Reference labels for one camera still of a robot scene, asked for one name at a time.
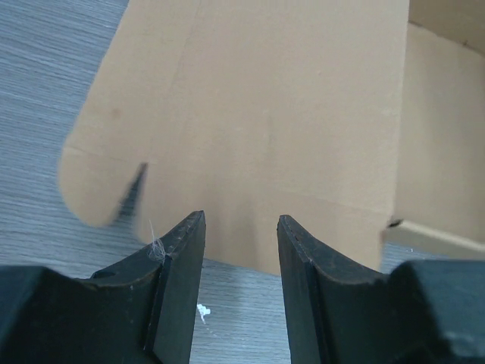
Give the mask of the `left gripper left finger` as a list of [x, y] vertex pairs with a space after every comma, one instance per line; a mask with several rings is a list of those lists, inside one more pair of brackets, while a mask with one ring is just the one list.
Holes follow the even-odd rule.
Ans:
[[190, 213], [150, 248], [62, 278], [48, 327], [65, 363], [188, 363], [205, 250], [205, 214]]

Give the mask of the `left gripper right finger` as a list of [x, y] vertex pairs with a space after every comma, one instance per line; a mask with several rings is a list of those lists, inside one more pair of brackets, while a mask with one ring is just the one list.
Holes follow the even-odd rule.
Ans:
[[388, 275], [319, 241], [290, 215], [279, 218], [277, 242], [293, 363], [410, 361]]

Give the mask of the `brown cardboard box sheet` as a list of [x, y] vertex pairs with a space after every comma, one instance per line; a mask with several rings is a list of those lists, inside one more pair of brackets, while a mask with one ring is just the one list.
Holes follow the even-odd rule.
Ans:
[[144, 243], [205, 212], [205, 255], [278, 273], [277, 221], [371, 268], [385, 242], [484, 256], [482, 1], [131, 1], [58, 164]]

